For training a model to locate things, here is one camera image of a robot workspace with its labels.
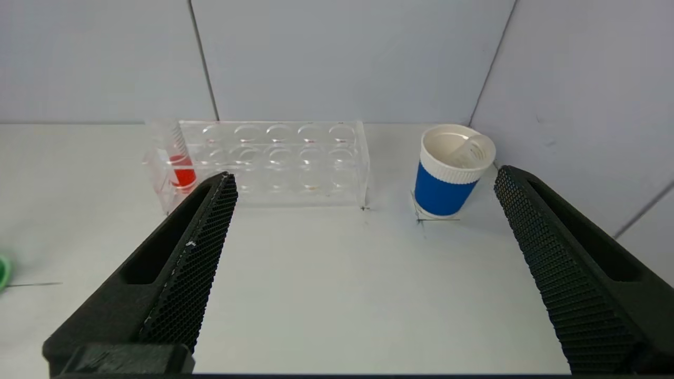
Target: white cup rim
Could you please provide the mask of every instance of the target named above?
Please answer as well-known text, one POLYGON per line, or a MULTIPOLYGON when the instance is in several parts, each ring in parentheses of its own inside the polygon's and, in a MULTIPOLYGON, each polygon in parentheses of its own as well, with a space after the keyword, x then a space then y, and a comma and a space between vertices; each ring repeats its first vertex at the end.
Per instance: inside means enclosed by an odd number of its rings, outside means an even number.
POLYGON ((446 167, 448 169, 451 169, 453 171, 460 171, 460 172, 464 172, 464 173, 472 173, 472 172, 476 172, 476 171, 482 171, 482 170, 486 169, 487 167, 489 167, 493 164, 493 159, 492 159, 488 163, 485 163, 482 166, 474 167, 472 169, 464 169, 462 167, 455 167, 455 166, 448 165, 447 163, 444 163, 443 161, 439 160, 438 158, 435 158, 426 149, 426 136, 429 133, 434 132, 434 131, 439 130, 439 129, 451 129, 453 132, 457 132, 458 134, 462 134, 465 137, 471 137, 471 136, 476 136, 478 134, 482 134, 475 129, 471 129, 467 126, 459 125, 457 123, 446 123, 446 124, 436 125, 436 126, 430 128, 430 129, 428 129, 427 131, 423 132, 423 134, 421 135, 421 149, 422 149, 422 153, 425 154, 426 156, 428 156, 433 162, 437 163, 438 165, 440 165, 442 167, 446 167))

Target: white table surface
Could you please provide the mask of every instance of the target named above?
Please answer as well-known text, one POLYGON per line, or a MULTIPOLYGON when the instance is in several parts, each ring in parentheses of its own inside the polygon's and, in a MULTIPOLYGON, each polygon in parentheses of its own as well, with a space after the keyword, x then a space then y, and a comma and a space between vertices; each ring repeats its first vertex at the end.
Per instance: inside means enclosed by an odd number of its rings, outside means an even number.
MULTIPOLYGON (((196 372, 568 374, 493 190, 459 221, 410 199, 428 125, 366 125, 370 210, 235 211, 196 372)), ((0 126, 2 377, 46 378, 42 342, 163 219, 140 125, 0 126)))

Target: test tube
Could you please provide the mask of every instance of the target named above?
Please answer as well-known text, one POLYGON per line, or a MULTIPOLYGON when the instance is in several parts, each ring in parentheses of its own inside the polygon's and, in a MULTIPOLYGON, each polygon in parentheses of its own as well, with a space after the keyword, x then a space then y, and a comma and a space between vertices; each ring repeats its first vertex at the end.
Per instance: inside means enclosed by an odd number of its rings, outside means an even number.
POLYGON ((192 168, 180 123, 176 120, 156 120, 147 124, 154 132, 159 155, 173 167, 168 177, 171 185, 188 194, 197 183, 197 175, 192 168))

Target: paper cup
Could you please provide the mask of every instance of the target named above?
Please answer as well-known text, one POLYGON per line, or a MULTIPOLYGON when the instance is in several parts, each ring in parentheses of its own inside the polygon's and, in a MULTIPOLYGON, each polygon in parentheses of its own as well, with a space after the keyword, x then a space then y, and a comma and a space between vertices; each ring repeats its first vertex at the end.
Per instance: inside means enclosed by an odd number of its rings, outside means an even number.
POLYGON ((429 218, 450 218, 456 214, 493 163, 496 147, 487 139, 476 146, 477 153, 485 157, 480 166, 463 169, 447 164, 449 155, 476 134, 480 133, 462 125, 438 125, 421 137, 415 202, 429 218))

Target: black line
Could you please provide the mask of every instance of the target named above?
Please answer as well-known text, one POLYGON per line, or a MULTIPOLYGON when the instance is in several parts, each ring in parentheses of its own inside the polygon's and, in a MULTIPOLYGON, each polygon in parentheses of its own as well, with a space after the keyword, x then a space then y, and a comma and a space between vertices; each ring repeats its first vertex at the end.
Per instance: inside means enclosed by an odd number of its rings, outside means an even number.
POLYGON ((197 37, 197 46, 199 47, 199 56, 202 59, 202 67, 204 68, 204 75, 206 76, 206 85, 208 85, 208 94, 211 97, 211 105, 213 106, 213 112, 215 113, 215 120, 220 121, 220 115, 218 114, 218 107, 215 103, 215 96, 213 95, 213 86, 210 82, 210 75, 208 74, 208 65, 206 64, 206 56, 204 55, 204 46, 202 45, 202 37, 199 34, 199 28, 197 27, 197 18, 194 16, 194 8, 192 7, 192 0, 187 0, 187 6, 189 7, 189 15, 192 17, 192 27, 194 28, 194 35, 197 37))
POLYGON ((632 227, 632 225, 636 224, 637 221, 639 221, 655 204, 658 204, 660 200, 662 200, 672 189, 674 188, 674 180, 672 180, 665 188, 658 192, 658 194, 651 199, 637 214, 635 214, 623 227, 618 229, 617 232, 613 235, 613 239, 618 239, 620 236, 625 234, 625 232, 632 227))
POLYGON ((480 99, 482 98, 482 93, 484 93, 485 88, 487 87, 487 81, 489 80, 489 75, 491 75, 491 69, 494 68, 494 62, 496 62, 496 57, 499 56, 499 51, 501 50, 501 45, 503 44, 503 39, 506 37, 505 33, 506 30, 508 30, 508 25, 510 25, 510 20, 512 19, 512 14, 515 13, 515 7, 517 7, 517 3, 519 0, 515 0, 515 2, 512 4, 512 9, 510 10, 510 15, 508 15, 508 20, 505 22, 505 27, 503 27, 503 33, 501 34, 501 39, 499 40, 499 45, 496 47, 496 53, 494 53, 494 59, 491 60, 491 65, 489 65, 489 71, 487 71, 487 76, 485 76, 485 82, 482 83, 482 89, 480 90, 480 94, 477 96, 477 101, 475 102, 475 108, 472 109, 472 113, 470 114, 470 121, 468 121, 469 127, 472 127, 472 118, 475 117, 475 112, 477 112, 477 105, 480 104, 480 99))
POLYGON ((62 285, 63 282, 47 282, 47 283, 30 283, 30 284, 23 284, 23 285, 8 285, 6 286, 7 288, 10 287, 39 287, 39 286, 45 286, 45 285, 62 285))

